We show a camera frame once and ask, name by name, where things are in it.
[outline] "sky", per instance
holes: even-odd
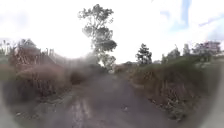
[[[90,51],[90,40],[77,18],[83,8],[100,4],[114,11],[112,55],[116,63],[135,61],[141,43],[159,60],[185,43],[224,40],[222,0],[0,0],[0,38],[31,38],[40,48],[54,48],[76,58]]]

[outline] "ground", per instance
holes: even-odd
[[[18,124],[29,128],[177,127],[161,109],[135,92],[128,81],[113,75],[94,76],[57,100],[9,106],[4,110],[7,115],[4,119],[9,117],[8,123],[13,125],[10,128]],[[18,124],[10,123],[12,119]]]

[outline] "tree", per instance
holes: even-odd
[[[172,50],[171,52],[168,53],[166,59],[167,61],[170,61],[170,60],[174,60],[176,58],[178,58],[180,56],[180,52],[178,50],[178,48],[176,47],[174,50]]]
[[[78,13],[79,19],[87,21],[83,32],[91,38],[93,53],[101,61],[100,57],[106,56],[105,52],[113,51],[117,46],[117,43],[112,40],[113,31],[106,26],[113,22],[113,18],[110,18],[113,13],[111,9],[104,9],[99,4]]]
[[[136,54],[137,61],[140,64],[151,64],[152,63],[152,53],[149,52],[149,48],[145,44],[141,44],[141,48],[138,50]]]
[[[116,61],[114,56],[110,56],[109,54],[102,54],[102,63],[107,70],[112,70],[113,64]]]
[[[190,55],[190,49],[189,49],[188,44],[184,44],[183,55],[184,56]]]

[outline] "tall grass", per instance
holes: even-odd
[[[150,101],[180,121],[208,91],[205,70],[196,66],[199,60],[199,56],[179,57],[165,64],[136,66],[125,72]]]

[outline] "bush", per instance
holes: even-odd
[[[129,72],[129,78],[171,118],[182,120],[207,91],[204,71],[195,66],[197,62],[197,56],[179,57],[166,64],[137,67]]]
[[[17,73],[3,85],[2,91],[7,103],[20,103],[59,94],[67,86],[62,69],[42,65]]]

